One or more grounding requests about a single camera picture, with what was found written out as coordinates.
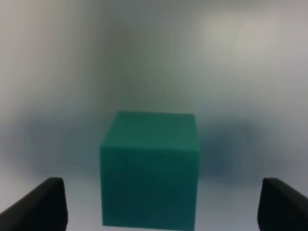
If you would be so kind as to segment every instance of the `cube front face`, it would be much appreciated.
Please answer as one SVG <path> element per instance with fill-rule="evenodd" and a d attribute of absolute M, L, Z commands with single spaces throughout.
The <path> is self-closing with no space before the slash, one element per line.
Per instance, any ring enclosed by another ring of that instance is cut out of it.
<path fill-rule="evenodd" d="M 103 145 L 103 224 L 192 231 L 199 158 L 195 149 Z"/>

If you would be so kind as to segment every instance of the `cube top face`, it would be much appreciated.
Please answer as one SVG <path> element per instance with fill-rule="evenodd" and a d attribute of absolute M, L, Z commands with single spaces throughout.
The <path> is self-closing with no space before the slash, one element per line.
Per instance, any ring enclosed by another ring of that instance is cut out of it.
<path fill-rule="evenodd" d="M 193 115 L 147 112 L 118 113 L 103 147 L 200 151 Z"/>

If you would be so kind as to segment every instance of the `teal cube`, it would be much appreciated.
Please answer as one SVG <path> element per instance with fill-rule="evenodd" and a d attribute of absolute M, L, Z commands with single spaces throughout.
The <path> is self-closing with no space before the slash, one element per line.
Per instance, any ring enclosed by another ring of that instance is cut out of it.
<path fill-rule="evenodd" d="M 199 163 L 193 115 L 120 112 L 101 146 L 103 225 L 193 231 Z"/>

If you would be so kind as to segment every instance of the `white backdrop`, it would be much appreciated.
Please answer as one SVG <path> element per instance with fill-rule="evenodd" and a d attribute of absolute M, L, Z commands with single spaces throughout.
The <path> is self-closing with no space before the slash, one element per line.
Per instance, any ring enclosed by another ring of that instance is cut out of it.
<path fill-rule="evenodd" d="M 196 230 L 258 230 L 263 177 L 308 195 L 307 9 L 0 0 L 0 210 L 61 176 L 68 231 L 103 230 L 98 146 L 114 112 L 194 112 Z"/>

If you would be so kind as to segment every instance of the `white wall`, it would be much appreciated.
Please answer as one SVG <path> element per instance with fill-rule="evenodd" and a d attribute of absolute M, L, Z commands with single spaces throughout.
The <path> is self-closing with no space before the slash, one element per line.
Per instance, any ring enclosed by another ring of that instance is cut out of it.
<path fill-rule="evenodd" d="M 195 112 L 196 230 L 257 230 L 264 176 L 308 195 L 307 4 L 0 0 L 0 211 L 61 176 L 68 230 L 102 230 L 109 115 Z"/>

